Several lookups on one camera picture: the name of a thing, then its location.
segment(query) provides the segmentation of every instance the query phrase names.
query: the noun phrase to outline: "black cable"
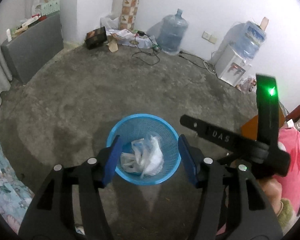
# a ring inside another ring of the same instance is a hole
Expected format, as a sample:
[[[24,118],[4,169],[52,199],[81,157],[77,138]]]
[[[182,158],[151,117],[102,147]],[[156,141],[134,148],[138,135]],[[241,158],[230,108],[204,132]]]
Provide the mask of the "black cable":
[[[146,51],[142,51],[142,50],[138,47],[138,43],[137,43],[137,41],[136,41],[137,35],[140,35],[140,36],[144,36],[144,35],[145,35],[145,36],[148,37],[148,39],[149,39],[149,40],[151,41],[151,43],[152,43],[152,51],[153,51],[153,53],[149,53],[149,52],[146,52]],[[140,51],[134,53],[134,54],[132,55],[132,57],[135,57],[135,58],[140,59],[141,61],[143,61],[144,63],[148,64],[149,66],[154,66],[154,65],[156,65],[156,64],[158,64],[158,63],[160,62],[160,58],[158,57],[158,54],[161,52],[161,49],[159,48],[159,46],[158,46],[157,44],[154,44],[154,43],[153,43],[153,41],[151,40],[151,38],[150,38],[147,34],[145,34],[144,32],[138,32],[138,33],[136,34],[136,36],[134,37],[134,43],[135,43],[135,45],[137,46],[137,48],[138,48]],[[154,49],[154,47],[158,47],[158,48],[159,48],[159,51],[157,51],[157,53],[156,53],[156,50]],[[158,61],[157,61],[156,63],[154,63],[154,64],[150,64],[150,63],[144,61],[143,59],[141,59],[141,58],[135,56],[135,55],[137,55],[137,54],[139,54],[139,53],[143,53],[143,54],[146,54],[146,55],[151,56],[151,57],[157,57]]]
[[[201,60],[203,61],[204,67],[202,67],[202,66],[198,65],[197,63],[194,63],[193,61],[191,61],[191,60],[189,60],[189,59],[183,57],[181,54],[186,54],[186,55],[190,55],[190,56],[197,57],[197,58],[201,59]],[[214,66],[213,66],[211,63],[205,61],[204,59],[202,59],[202,58],[200,58],[200,57],[198,57],[198,56],[196,56],[196,55],[193,55],[193,54],[190,54],[190,53],[186,53],[186,52],[180,51],[179,57],[184,58],[185,60],[191,62],[192,64],[196,65],[196,66],[199,67],[199,68],[208,70],[211,74],[214,74],[214,75],[216,74],[216,70],[215,70]]]

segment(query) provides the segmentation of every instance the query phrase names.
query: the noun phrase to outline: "tiled pillar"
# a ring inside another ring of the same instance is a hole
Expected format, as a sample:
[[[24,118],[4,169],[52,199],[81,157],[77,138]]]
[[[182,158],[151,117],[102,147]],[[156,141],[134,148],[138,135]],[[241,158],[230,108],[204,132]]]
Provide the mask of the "tiled pillar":
[[[139,0],[123,0],[120,18],[120,30],[128,29],[133,31],[138,6]]]

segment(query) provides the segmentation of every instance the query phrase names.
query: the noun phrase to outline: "water jug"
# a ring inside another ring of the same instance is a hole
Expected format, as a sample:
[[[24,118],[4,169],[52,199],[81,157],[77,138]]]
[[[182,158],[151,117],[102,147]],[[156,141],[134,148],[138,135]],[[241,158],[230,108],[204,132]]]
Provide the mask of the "water jug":
[[[266,33],[258,25],[248,21],[232,47],[242,58],[253,59],[265,40]]]
[[[189,26],[181,15],[182,10],[178,9],[176,15],[168,15],[163,18],[157,43],[162,51],[169,55],[177,55],[180,52],[182,38]]]

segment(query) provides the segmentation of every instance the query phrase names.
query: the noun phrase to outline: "person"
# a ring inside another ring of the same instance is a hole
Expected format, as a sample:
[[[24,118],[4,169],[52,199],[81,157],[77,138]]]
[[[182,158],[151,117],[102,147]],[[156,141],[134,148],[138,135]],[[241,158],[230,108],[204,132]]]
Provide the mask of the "person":
[[[298,220],[291,201],[287,198],[282,198],[282,185],[275,178],[259,179],[257,182],[271,203],[285,235]]]

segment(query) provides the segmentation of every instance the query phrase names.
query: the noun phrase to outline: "concrete floor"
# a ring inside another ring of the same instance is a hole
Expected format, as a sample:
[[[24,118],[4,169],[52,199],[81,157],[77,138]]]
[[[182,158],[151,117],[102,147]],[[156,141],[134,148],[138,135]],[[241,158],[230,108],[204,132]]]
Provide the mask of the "concrete floor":
[[[104,46],[62,52],[27,85],[14,80],[2,93],[3,152],[34,192],[55,164],[69,167],[96,156],[127,115],[162,117],[205,155],[219,158],[226,151],[182,127],[180,116],[239,131],[257,113],[254,94],[244,95],[207,70],[164,53],[160,63],[148,66],[131,57],[135,51],[119,46],[111,53]],[[180,164],[168,181],[151,187],[115,176],[100,195],[115,239],[186,239],[201,192],[188,183]],[[74,205],[80,222],[78,209]]]

